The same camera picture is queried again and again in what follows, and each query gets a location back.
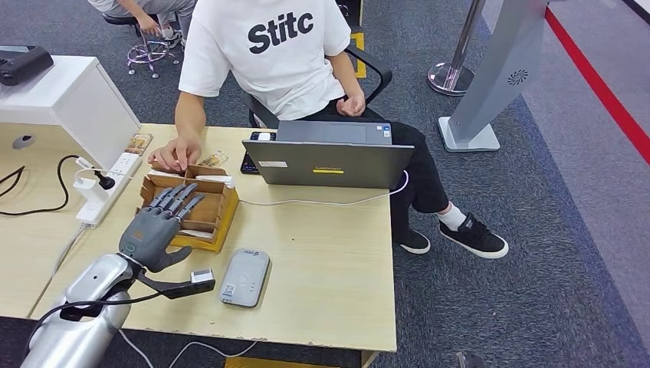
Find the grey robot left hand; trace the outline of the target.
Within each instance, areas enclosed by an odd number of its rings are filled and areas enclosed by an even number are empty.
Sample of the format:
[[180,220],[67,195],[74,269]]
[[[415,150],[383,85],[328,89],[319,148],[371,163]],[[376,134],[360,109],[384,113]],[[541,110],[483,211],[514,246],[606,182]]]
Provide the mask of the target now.
[[119,241],[119,252],[151,272],[160,272],[185,260],[192,252],[189,245],[168,253],[182,221],[205,198],[193,195],[198,185],[182,184],[161,191],[142,207]]

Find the person's right hand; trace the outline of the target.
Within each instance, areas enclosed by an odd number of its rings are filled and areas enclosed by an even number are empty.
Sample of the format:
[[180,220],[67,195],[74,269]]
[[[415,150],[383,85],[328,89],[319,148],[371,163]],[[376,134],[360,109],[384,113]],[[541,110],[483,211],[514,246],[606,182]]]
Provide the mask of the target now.
[[165,146],[155,149],[148,157],[152,166],[162,167],[173,172],[187,170],[202,154],[201,139],[198,136],[179,136]]

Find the person's left hand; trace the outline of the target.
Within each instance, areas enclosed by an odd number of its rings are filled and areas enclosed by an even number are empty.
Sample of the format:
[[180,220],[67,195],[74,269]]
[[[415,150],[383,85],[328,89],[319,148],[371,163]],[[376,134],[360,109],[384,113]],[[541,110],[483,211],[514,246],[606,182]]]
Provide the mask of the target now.
[[345,117],[361,117],[366,110],[366,98],[363,93],[343,97],[336,102],[336,111]]

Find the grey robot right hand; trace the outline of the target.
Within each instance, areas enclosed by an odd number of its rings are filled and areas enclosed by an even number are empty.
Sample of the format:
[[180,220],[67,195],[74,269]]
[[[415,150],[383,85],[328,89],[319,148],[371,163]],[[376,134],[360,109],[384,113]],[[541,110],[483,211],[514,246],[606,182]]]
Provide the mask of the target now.
[[484,368],[484,361],[471,351],[459,351],[455,354],[457,368]]

